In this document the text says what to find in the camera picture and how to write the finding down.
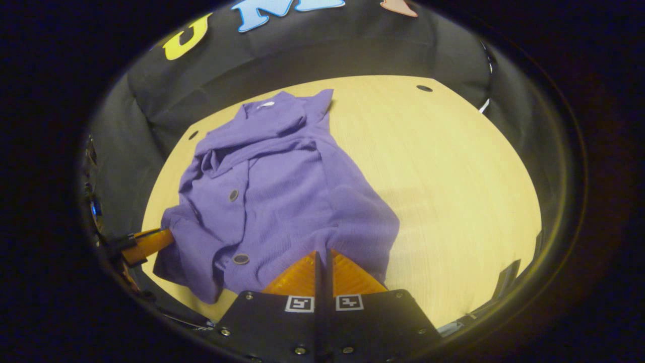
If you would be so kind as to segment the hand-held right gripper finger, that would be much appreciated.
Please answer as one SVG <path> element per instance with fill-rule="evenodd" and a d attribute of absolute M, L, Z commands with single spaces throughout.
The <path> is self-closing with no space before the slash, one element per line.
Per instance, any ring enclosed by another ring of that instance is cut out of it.
<path fill-rule="evenodd" d="M 320 361 L 323 263 L 313 251 L 263 291 L 244 291 L 214 328 L 231 361 Z"/>
<path fill-rule="evenodd" d="M 441 340 L 409 291 L 385 288 L 338 251 L 329 251 L 327 262 L 329 362 L 408 362 Z"/>

